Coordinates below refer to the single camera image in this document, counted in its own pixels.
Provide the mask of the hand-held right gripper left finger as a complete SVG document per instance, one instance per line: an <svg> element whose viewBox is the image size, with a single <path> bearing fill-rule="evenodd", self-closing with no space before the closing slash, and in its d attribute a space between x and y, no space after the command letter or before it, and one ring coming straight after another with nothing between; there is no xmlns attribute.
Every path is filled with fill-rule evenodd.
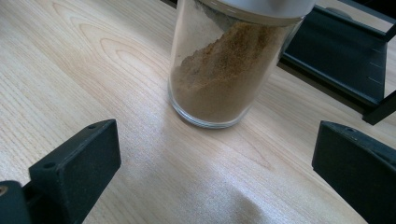
<svg viewBox="0 0 396 224"><path fill-rule="evenodd" d="M23 188L34 224L82 224L119 170L117 122L82 129L29 168Z"/></svg>

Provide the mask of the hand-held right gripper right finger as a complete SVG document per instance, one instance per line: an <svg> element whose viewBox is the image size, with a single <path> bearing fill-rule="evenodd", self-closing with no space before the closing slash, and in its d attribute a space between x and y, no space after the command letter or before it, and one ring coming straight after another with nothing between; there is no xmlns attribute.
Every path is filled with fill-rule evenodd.
<svg viewBox="0 0 396 224"><path fill-rule="evenodd" d="M322 121L312 167L369 224L396 224L396 149Z"/></svg>

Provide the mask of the black metal shelf rack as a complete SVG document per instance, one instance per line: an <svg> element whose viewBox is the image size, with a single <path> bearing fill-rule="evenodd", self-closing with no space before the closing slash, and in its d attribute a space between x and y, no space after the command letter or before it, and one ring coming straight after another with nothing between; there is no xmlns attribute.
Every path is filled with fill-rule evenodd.
<svg viewBox="0 0 396 224"><path fill-rule="evenodd" d="M376 124L396 111L396 91L384 94L388 43L396 36L396 0L340 1L392 25L381 32L316 3L276 65L335 93Z"/></svg>

